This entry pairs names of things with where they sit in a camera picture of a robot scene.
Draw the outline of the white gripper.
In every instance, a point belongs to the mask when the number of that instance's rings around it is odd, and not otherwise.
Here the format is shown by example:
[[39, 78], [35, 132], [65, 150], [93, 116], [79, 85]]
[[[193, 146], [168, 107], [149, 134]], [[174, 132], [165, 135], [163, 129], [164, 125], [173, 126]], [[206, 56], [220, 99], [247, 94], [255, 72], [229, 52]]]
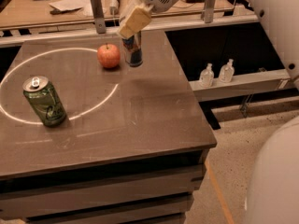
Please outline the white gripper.
[[120, 20], [118, 35], [123, 39], [129, 39], [140, 32], [151, 22], [151, 11], [155, 13], [166, 12], [178, 0], [140, 0], [140, 5], [132, 7]]

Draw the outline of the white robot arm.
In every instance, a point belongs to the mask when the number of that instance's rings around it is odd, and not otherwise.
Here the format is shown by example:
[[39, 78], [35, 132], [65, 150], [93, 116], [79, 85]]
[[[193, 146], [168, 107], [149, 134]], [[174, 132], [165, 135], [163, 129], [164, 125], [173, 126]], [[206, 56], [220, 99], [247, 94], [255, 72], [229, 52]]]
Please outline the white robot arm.
[[298, 224], [298, 97], [265, 100], [247, 118], [218, 108], [218, 145], [184, 224]]

